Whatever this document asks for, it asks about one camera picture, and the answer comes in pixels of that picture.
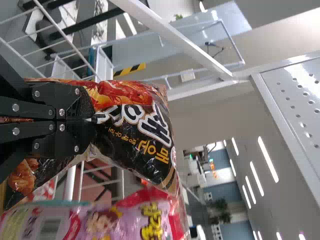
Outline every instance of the metal railing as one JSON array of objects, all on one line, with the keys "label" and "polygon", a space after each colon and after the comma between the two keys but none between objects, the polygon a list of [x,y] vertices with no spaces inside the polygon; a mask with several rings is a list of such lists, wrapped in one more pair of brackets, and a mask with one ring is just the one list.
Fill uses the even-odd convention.
[{"label": "metal railing", "polygon": [[[65,60],[67,58],[70,58],[70,57],[73,57],[73,56],[78,56],[82,61],[83,61],[83,65],[81,67],[77,67],[76,69],[80,69],[80,68],[84,68],[84,67],[88,67],[93,75],[90,76],[90,78],[93,78],[93,77],[96,77],[98,78],[100,81],[100,77],[98,76],[98,74],[96,73],[95,69],[90,65],[90,63],[86,60],[86,58],[83,56],[83,54],[80,52],[79,49],[77,49],[77,47],[67,38],[66,34],[62,31],[62,29],[58,26],[58,24],[54,21],[54,19],[50,16],[50,14],[46,11],[46,9],[40,4],[40,2],[38,0],[33,0],[33,2],[35,3],[36,7],[32,8],[32,9],[29,9],[25,12],[22,12],[22,13],[19,13],[15,16],[12,16],[10,18],[7,18],[5,20],[2,20],[0,21],[0,25],[2,24],[5,24],[5,23],[8,23],[10,21],[13,21],[17,18],[20,18],[20,17],[23,17],[23,16],[26,16],[30,13],[32,13],[33,11],[36,11],[36,10],[40,10],[44,16],[46,16],[46,18],[51,22],[51,25],[49,26],[46,26],[42,29],[39,29],[39,30],[36,30],[34,32],[31,32],[29,34],[26,34],[26,35],[23,35],[23,36],[20,36],[20,37],[17,37],[15,39],[12,39],[10,41],[5,41],[2,37],[0,37],[0,42],[2,44],[4,44],[9,50],[11,50],[11,52],[15,55],[17,55],[23,62],[25,62],[31,69],[34,70],[34,72],[36,72],[39,77],[41,78],[45,78],[46,76],[41,72],[39,71],[40,68],[43,68],[43,67],[46,67],[48,65],[51,65],[51,64],[54,64],[55,62],[57,61],[61,61],[61,60]],[[26,54],[20,54],[16,49],[14,49],[11,44],[13,43],[16,43],[18,41],[21,41],[23,40],[24,38],[27,38],[27,37],[30,37],[34,34],[38,34],[42,31],[45,31],[45,30],[48,30],[48,29],[51,29],[51,28],[56,28],[56,30],[62,35],[62,37],[64,38],[63,40],[59,41],[59,42],[55,42],[53,44],[50,44],[48,46],[45,46],[45,47],[42,47],[40,49],[37,49],[37,50],[34,50],[34,51],[31,51],[31,52],[28,52]],[[52,48],[54,46],[57,46],[57,45],[60,45],[62,43],[68,43],[68,45],[74,50],[75,53],[73,54],[69,54],[68,56],[64,56],[60,59],[56,59],[56,60],[52,60],[48,63],[45,63],[45,64],[42,64],[42,65],[39,65],[39,66],[34,66],[29,60],[26,59],[26,57],[32,57],[33,54],[35,53],[38,53],[38,52],[41,52],[43,50],[46,50],[46,49],[49,49],[49,48]]]}]

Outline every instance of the ceiling light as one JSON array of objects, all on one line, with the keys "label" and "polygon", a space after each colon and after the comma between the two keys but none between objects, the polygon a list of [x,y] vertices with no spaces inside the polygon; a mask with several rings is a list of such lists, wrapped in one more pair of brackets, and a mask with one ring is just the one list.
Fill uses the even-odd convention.
[{"label": "ceiling light", "polygon": [[248,188],[249,188],[249,192],[250,192],[250,195],[251,195],[251,198],[252,198],[252,201],[254,204],[256,204],[256,198],[255,198],[255,195],[254,195],[254,191],[252,191],[252,188],[251,188],[251,184],[249,182],[249,178],[248,176],[245,176],[245,181],[246,181],[246,184],[248,185]]},{"label": "ceiling light", "polygon": [[254,236],[254,240],[258,240],[258,238],[257,238],[257,235],[256,235],[256,232],[255,232],[255,231],[253,231],[253,236]]},{"label": "ceiling light", "polygon": [[258,231],[259,240],[262,240],[261,233]]},{"label": "ceiling light", "polygon": [[252,170],[252,173],[253,173],[255,182],[256,182],[256,184],[258,185],[258,188],[259,188],[259,191],[260,191],[260,193],[261,193],[261,196],[263,197],[263,196],[265,195],[265,193],[264,193],[264,190],[262,189],[260,180],[259,180],[259,178],[258,178],[256,169],[255,169],[255,166],[254,166],[254,164],[252,163],[252,161],[250,162],[250,167],[251,167],[251,170]]},{"label": "ceiling light", "polygon": [[201,12],[206,13],[208,10],[205,9],[204,4],[202,3],[202,1],[199,2],[199,7]]},{"label": "ceiling light", "polygon": [[239,156],[239,150],[238,150],[235,138],[233,137],[231,140],[232,140],[232,143],[233,143],[233,147],[234,147],[235,153],[236,153],[237,156]]},{"label": "ceiling light", "polygon": [[246,199],[246,203],[248,204],[248,207],[249,209],[251,209],[251,204],[250,204],[250,200],[249,200],[249,197],[248,197],[248,194],[247,194],[247,190],[245,188],[245,185],[242,185],[242,190],[244,192],[244,196],[245,196],[245,199]]},{"label": "ceiling light", "polygon": [[272,163],[272,161],[270,159],[270,156],[269,156],[269,154],[267,152],[266,146],[265,146],[265,144],[262,141],[262,138],[260,136],[258,137],[258,143],[259,143],[259,146],[260,146],[261,151],[263,153],[263,156],[265,158],[266,164],[268,165],[268,167],[270,169],[270,172],[272,174],[272,177],[273,177],[274,181],[276,183],[279,182],[279,178],[278,178],[278,175],[276,173],[275,167],[274,167],[274,165],[273,165],[273,163]]},{"label": "ceiling light", "polygon": [[125,12],[125,13],[123,14],[123,16],[124,16],[126,22],[128,23],[129,28],[130,28],[132,34],[133,34],[133,35],[136,35],[136,34],[137,34],[137,30],[136,30],[135,25],[133,24],[133,22],[132,22],[132,20],[131,20],[131,18],[130,18],[130,16],[129,16],[129,14]]},{"label": "ceiling light", "polygon": [[306,240],[305,236],[303,234],[301,234],[301,233],[299,234],[299,239],[300,240]]},{"label": "ceiling light", "polygon": [[278,238],[278,240],[282,240],[281,235],[279,232],[276,232],[276,237]]},{"label": "ceiling light", "polygon": [[231,164],[233,175],[236,176],[237,174],[236,174],[236,170],[235,170],[235,167],[234,167],[234,163],[232,162],[232,159],[230,159],[230,164]]}]

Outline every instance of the ceiling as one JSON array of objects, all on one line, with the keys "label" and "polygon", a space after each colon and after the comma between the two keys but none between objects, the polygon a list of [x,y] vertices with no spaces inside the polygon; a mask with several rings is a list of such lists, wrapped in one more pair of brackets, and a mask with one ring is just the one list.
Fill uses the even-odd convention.
[{"label": "ceiling", "polygon": [[[200,11],[199,0],[193,0]],[[203,0],[206,9],[229,2],[228,0]],[[306,12],[320,7],[320,1],[315,0],[235,0],[252,28]]]},{"label": "ceiling", "polygon": [[[256,233],[260,231],[264,240],[276,240],[276,232],[281,234],[283,240],[298,240],[300,233],[303,233],[307,240],[318,239],[320,209],[295,159],[269,114],[265,112],[264,119],[259,124],[264,127],[249,136],[234,136],[239,155],[236,154],[232,141],[226,141],[242,197],[246,199],[242,190],[244,185],[251,203],[248,217],[252,229]],[[278,175],[277,183],[258,144],[259,136]],[[261,182],[264,196],[261,196],[258,189],[250,167],[251,161]],[[250,195],[246,176],[252,186],[256,204]]]}]

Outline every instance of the bolt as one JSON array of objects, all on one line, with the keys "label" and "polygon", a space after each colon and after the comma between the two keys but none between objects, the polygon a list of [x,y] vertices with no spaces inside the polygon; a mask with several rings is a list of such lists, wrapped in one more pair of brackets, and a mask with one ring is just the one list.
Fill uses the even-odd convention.
[{"label": "bolt", "polygon": [[12,134],[17,136],[20,133],[20,129],[15,127],[14,129],[12,129]]},{"label": "bolt", "polygon": [[66,129],[66,126],[64,124],[60,124],[59,129],[63,132]]},{"label": "bolt", "polygon": [[40,144],[39,144],[38,142],[36,142],[36,143],[34,144],[34,149],[37,150],[37,149],[39,149],[39,147],[40,147]]},{"label": "bolt", "polygon": [[38,90],[35,91],[35,92],[34,92],[34,96],[35,96],[36,98],[40,97],[40,92],[39,92]]},{"label": "bolt", "polygon": [[14,103],[14,104],[12,105],[12,110],[13,110],[14,112],[18,112],[19,109],[20,109],[20,107],[19,107],[18,104]]},{"label": "bolt", "polygon": [[62,117],[62,116],[64,116],[65,115],[65,110],[64,109],[60,109],[59,110],[59,115]]}]

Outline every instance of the plastic packaging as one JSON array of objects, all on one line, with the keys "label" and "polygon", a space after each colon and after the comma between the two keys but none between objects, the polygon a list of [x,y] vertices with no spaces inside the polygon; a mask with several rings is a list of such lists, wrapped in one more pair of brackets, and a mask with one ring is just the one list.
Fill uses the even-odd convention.
[{"label": "plastic packaging", "polygon": [[83,108],[92,105],[95,110],[92,117],[84,121],[95,123],[96,136],[87,150],[75,158],[33,158],[35,162],[32,163],[25,159],[8,178],[6,210],[58,173],[95,158],[132,171],[173,196],[177,193],[176,149],[163,86],[113,80],[95,83],[36,78],[26,81],[59,81],[83,86],[90,97],[89,102],[82,104]]},{"label": "plastic packaging", "polygon": [[184,240],[189,233],[181,196],[144,188],[116,205],[36,202],[5,212],[0,239]]}]

